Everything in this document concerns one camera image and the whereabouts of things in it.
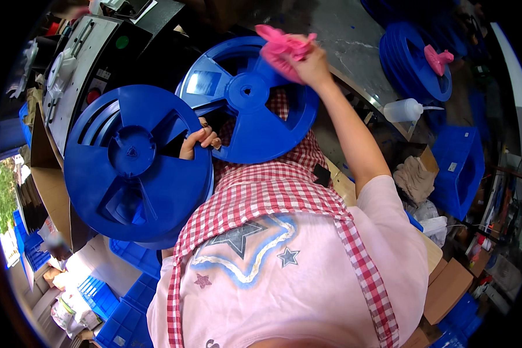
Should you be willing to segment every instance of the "small purple star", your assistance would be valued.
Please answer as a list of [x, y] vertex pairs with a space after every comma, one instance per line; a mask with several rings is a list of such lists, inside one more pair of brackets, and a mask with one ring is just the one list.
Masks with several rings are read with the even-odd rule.
[[209, 276], [200, 275], [199, 273], [196, 273], [196, 275], [197, 275], [197, 280], [193, 283], [199, 285], [201, 287], [201, 289], [204, 289], [207, 285], [213, 285], [209, 281]]

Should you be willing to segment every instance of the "gray star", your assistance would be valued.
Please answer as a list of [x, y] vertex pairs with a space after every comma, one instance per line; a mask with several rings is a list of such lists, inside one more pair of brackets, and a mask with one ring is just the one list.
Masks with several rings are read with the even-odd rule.
[[282, 267], [284, 268], [288, 263], [292, 263], [298, 265], [298, 261], [296, 261], [296, 255], [299, 253], [299, 250], [290, 251], [288, 247], [284, 250], [282, 254], [277, 255], [279, 259], [282, 260]]
[[207, 243], [207, 246], [226, 243], [243, 260], [245, 254], [245, 237], [265, 229], [267, 229], [265, 226], [261, 226], [257, 222], [248, 221], [240, 227], [233, 228], [226, 233], [219, 234], [212, 238]]

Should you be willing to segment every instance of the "pink t-shirt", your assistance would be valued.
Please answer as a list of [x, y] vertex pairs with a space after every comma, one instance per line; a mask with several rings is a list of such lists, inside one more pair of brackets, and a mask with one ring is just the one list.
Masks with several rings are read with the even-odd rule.
[[[400, 345], [418, 326], [427, 291], [427, 251], [391, 177], [366, 184], [348, 208], [376, 264], [398, 323]], [[147, 311], [155, 347], [167, 347], [171, 258]], [[267, 338], [313, 338], [337, 347], [379, 347], [360, 285], [334, 222], [273, 214], [195, 249], [180, 288], [184, 345], [245, 348]]]

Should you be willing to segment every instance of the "green button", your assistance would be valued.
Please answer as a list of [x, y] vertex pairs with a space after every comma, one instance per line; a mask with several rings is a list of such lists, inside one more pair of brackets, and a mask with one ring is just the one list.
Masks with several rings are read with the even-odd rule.
[[127, 36], [120, 36], [117, 40], [116, 40], [116, 48], [118, 48], [119, 50], [121, 50], [122, 48], [126, 48], [127, 44], [130, 43], [130, 38], [127, 37]]

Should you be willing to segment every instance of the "red gingham apron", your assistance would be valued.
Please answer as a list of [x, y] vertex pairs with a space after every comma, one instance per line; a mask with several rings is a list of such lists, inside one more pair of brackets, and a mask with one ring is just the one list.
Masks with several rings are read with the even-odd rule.
[[[285, 119], [288, 103], [277, 90], [267, 107]], [[231, 133], [233, 123], [221, 129]], [[270, 162], [243, 165], [215, 163], [216, 189], [182, 229], [174, 247], [174, 268], [168, 287], [168, 344], [184, 346], [180, 315], [180, 273], [182, 259], [203, 242], [259, 216], [274, 213], [309, 212], [334, 219], [339, 237], [367, 301], [381, 347], [398, 347], [398, 325], [379, 274], [363, 246], [352, 215], [341, 197], [331, 188], [314, 184], [315, 164], [327, 168], [313, 132], [298, 146]]]

